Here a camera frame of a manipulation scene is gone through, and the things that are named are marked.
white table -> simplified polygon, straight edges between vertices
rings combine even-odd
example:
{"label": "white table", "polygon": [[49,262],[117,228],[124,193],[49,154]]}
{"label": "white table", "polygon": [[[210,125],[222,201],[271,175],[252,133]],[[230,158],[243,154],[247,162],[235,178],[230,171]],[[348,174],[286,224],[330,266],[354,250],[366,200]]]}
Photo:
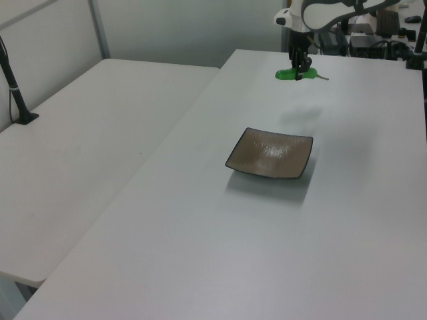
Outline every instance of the white table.
{"label": "white table", "polygon": [[0,134],[0,275],[40,284],[218,72],[104,60]]}
{"label": "white table", "polygon": [[[236,51],[16,320],[423,319],[421,74],[313,61]],[[302,178],[225,167],[246,127],[312,135]]]}

square plate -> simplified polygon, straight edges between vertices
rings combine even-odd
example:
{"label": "square plate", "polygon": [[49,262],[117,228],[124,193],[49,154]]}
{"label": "square plate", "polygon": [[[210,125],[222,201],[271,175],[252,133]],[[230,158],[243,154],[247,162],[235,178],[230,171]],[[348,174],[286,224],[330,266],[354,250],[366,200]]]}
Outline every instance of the square plate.
{"label": "square plate", "polygon": [[246,128],[226,166],[252,175],[298,179],[306,168],[313,137]]}

black cable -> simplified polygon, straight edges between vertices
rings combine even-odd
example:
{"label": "black cable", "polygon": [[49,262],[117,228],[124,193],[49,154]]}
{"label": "black cable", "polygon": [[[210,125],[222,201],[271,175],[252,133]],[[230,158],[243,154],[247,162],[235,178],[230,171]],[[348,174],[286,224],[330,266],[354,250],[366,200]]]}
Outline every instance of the black cable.
{"label": "black cable", "polygon": [[9,90],[9,118],[11,120],[11,123],[14,124],[15,122],[12,119],[12,91]]}
{"label": "black cable", "polygon": [[4,50],[4,52],[6,54],[6,59],[9,61],[9,54],[7,53],[5,43],[3,42],[3,39],[1,38],[1,36],[0,36],[0,44],[1,44],[1,48]]}
{"label": "black cable", "polygon": [[[9,54],[7,52],[5,43],[3,42],[3,39],[1,38],[1,36],[0,36],[0,44],[1,44],[2,50],[5,52],[6,60],[7,62],[9,62]],[[12,90],[10,90],[10,88],[9,88],[9,118],[11,120],[11,123],[14,124],[15,122],[12,119]]]}

green object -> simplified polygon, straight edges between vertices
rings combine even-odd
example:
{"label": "green object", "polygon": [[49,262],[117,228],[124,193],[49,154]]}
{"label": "green object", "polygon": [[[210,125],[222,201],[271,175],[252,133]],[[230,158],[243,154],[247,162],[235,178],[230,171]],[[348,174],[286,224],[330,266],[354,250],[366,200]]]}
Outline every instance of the green object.
{"label": "green object", "polygon": [[[276,72],[276,78],[279,80],[295,80],[296,69],[291,68],[288,70],[279,70]],[[329,80],[327,78],[321,77],[318,75],[318,71],[314,68],[309,68],[307,72],[302,75],[303,79],[314,79],[321,78],[325,80]]]}

black stand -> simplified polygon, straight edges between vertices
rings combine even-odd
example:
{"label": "black stand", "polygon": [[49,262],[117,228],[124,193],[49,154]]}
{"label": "black stand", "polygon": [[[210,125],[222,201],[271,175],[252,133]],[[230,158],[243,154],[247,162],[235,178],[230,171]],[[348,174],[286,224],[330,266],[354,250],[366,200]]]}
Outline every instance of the black stand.
{"label": "black stand", "polygon": [[424,5],[424,14],[421,20],[420,32],[416,40],[414,54],[406,60],[406,68],[411,70],[424,70],[425,56],[422,54],[422,48],[427,35],[427,9]]}
{"label": "black stand", "polygon": [[39,115],[28,111],[18,84],[16,83],[15,76],[13,75],[5,49],[2,47],[0,48],[0,65],[5,74],[7,83],[9,84],[9,89],[11,90],[13,98],[15,99],[16,106],[19,110],[19,119],[16,120],[15,123],[19,123],[20,125],[27,125]]}

